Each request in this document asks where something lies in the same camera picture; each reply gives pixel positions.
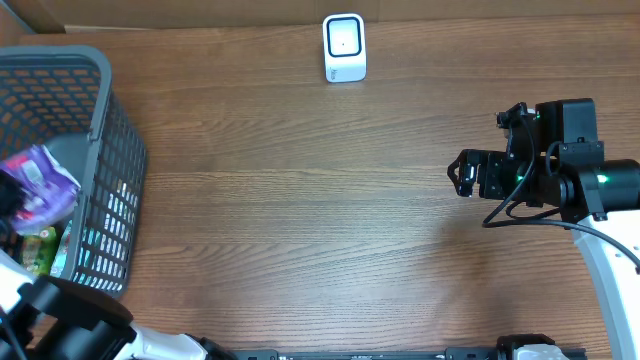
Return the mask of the purple sanitary pad pack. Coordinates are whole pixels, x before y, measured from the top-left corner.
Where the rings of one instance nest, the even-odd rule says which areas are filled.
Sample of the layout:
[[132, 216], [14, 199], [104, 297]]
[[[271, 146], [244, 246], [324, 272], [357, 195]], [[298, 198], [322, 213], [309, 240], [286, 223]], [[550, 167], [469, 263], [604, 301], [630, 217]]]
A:
[[81, 185], [45, 145], [12, 155], [1, 162], [1, 171], [17, 181], [23, 194], [9, 216], [17, 234], [37, 234], [73, 212]]

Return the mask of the green snack packet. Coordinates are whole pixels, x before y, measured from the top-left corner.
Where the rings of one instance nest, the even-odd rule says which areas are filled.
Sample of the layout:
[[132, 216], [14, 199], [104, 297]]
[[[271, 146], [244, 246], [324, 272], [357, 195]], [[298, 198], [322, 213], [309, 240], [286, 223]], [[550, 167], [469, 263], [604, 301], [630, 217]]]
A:
[[35, 275], [48, 275], [58, 249], [56, 229], [52, 226], [24, 238], [20, 262]]

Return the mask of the mint green wipes pack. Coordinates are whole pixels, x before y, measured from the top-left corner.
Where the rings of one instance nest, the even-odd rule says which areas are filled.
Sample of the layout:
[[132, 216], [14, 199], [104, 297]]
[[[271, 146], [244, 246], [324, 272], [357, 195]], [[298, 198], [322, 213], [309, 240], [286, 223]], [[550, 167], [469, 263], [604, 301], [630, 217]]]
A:
[[56, 251], [53, 263], [51, 265], [50, 275], [59, 278], [62, 275], [66, 265], [66, 259], [69, 249], [69, 242], [72, 230], [72, 221], [69, 221], [60, 238], [59, 246]]

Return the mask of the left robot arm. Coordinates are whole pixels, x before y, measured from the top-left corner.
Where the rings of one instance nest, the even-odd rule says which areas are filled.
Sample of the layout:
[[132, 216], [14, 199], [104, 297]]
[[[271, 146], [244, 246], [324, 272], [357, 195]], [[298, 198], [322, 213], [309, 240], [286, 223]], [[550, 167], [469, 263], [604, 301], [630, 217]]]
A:
[[109, 295], [36, 276], [2, 252], [1, 357], [233, 360], [235, 355], [205, 337], [140, 327]]

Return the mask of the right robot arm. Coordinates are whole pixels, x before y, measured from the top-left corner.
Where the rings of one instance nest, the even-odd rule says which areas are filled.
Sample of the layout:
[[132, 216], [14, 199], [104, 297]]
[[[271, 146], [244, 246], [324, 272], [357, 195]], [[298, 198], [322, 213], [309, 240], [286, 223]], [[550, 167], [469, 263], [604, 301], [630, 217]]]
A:
[[553, 226], [571, 232], [616, 359], [639, 356], [639, 164], [608, 160], [595, 103], [565, 99], [496, 115], [504, 151], [464, 149], [447, 175], [461, 197], [498, 201], [485, 228]]

